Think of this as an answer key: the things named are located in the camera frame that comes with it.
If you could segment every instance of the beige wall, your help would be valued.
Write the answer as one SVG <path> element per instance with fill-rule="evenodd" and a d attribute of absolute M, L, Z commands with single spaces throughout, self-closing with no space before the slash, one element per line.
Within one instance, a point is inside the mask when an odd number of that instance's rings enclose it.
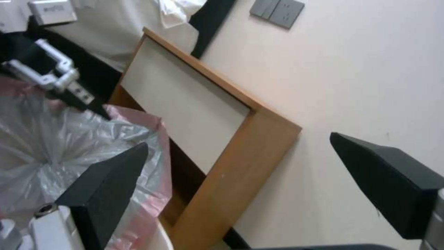
<path fill-rule="evenodd" d="M 305 0 L 284 30 L 238 0 L 203 61 L 304 130 L 235 229 L 252 247 L 400 239 L 329 145 L 338 131 L 444 174 L 444 1 Z"/>

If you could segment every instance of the clear plastic bag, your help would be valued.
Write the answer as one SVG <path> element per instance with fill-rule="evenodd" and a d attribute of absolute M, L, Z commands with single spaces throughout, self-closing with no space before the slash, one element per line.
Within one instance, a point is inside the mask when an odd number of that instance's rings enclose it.
<path fill-rule="evenodd" d="M 168 135 L 161 120 L 108 106 L 113 120 L 106 121 L 5 77 L 0 92 L 0 216 L 26 228 L 36 208 L 57 199 L 90 164 L 144 141 L 149 158 L 107 248 L 144 244 L 171 198 Z"/>

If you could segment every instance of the wooden drawer frame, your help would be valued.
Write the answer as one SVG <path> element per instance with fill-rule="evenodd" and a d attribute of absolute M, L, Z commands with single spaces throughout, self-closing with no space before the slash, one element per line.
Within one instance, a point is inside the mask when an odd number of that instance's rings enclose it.
<path fill-rule="evenodd" d="M 144 28 L 143 33 L 133 59 L 144 39 L 152 39 L 250 109 L 190 201 L 181 200 L 173 192 L 173 198 L 166 208 L 177 214 L 175 221 L 169 220 L 170 225 L 165 225 L 169 228 L 175 249 L 208 249 L 220 241 L 239 219 L 295 142 L 301 128 L 152 31 Z M 143 110 L 120 85 L 130 65 L 117 84 L 110 104 Z"/>

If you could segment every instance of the wooden drawer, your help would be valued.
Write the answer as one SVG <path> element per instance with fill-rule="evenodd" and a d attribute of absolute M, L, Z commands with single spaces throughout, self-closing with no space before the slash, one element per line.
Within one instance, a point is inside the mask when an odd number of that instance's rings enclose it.
<path fill-rule="evenodd" d="M 162 117 L 171 139 L 206 174 L 190 200 L 173 192 L 177 250 L 221 240 L 301 130 L 148 29 L 110 103 Z"/>

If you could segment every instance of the white device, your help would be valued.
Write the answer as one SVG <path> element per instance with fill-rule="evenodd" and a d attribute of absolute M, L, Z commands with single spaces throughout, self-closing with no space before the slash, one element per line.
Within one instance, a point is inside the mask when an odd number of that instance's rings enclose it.
<path fill-rule="evenodd" d="M 0 31 L 23 32 L 30 16 L 38 25 L 68 23 L 77 20 L 70 0 L 0 0 Z"/>
<path fill-rule="evenodd" d="M 66 206 L 43 205 L 29 222 L 30 234 L 22 235 L 15 222 L 0 221 L 1 250 L 84 250 L 77 227 Z"/>

